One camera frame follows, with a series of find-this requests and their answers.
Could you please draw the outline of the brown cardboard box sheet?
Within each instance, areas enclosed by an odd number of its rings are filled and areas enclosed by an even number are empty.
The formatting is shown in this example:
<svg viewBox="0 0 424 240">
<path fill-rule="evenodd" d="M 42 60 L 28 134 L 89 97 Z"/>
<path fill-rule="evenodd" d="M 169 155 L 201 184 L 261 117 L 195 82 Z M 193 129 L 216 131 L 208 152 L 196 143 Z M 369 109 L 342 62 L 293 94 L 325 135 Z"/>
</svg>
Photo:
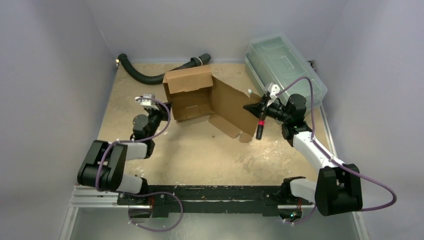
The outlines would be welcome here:
<svg viewBox="0 0 424 240">
<path fill-rule="evenodd" d="M 162 84 L 177 122 L 208 116 L 208 122 L 230 138 L 241 143 L 253 139 L 258 119 L 244 106 L 257 103 L 259 95 L 226 84 L 206 65 L 169 71 Z"/>
</svg>

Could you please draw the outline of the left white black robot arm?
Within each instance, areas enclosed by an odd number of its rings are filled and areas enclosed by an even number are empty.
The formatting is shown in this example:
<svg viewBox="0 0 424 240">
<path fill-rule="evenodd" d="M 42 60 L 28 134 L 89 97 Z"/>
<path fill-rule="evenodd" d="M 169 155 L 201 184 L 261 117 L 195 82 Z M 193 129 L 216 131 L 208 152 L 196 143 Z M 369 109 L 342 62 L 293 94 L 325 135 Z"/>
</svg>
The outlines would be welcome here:
<svg viewBox="0 0 424 240">
<path fill-rule="evenodd" d="M 153 154 L 154 136 L 162 121 L 169 122 L 171 102 L 145 108 L 147 115 L 139 114 L 133 119 L 133 133 L 129 141 L 116 144 L 95 140 L 78 171 L 77 183 L 96 188 L 98 191 L 129 193 L 138 205 L 149 199 L 148 182 L 143 177 L 124 173 L 125 163 L 130 160 L 148 159 Z"/>
</svg>

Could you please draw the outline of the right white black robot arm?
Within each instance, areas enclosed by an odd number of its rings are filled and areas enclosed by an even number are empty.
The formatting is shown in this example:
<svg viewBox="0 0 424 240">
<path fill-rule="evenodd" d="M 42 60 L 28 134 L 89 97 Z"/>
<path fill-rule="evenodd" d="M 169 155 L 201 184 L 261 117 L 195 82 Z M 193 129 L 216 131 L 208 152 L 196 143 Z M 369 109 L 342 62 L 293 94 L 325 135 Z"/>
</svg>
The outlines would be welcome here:
<svg viewBox="0 0 424 240">
<path fill-rule="evenodd" d="M 267 117 L 280 121 L 283 138 L 318 171 L 316 181 L 305 177 L 286 178 L 280 191 L 282 200 L 292 204 L 299 198 L 305 199 L 323 216 L 361 210 L 363 197 L 358 167 L 345 164 L 316 139 L 305 121 L 306 103 L 300 94 L 292 94 L 286 104 L 271 102 L 270 94 L 266 93 L 259 102 L 243 106 L 258 119 L 256 139 L 262 138 Z"/>
</svg>

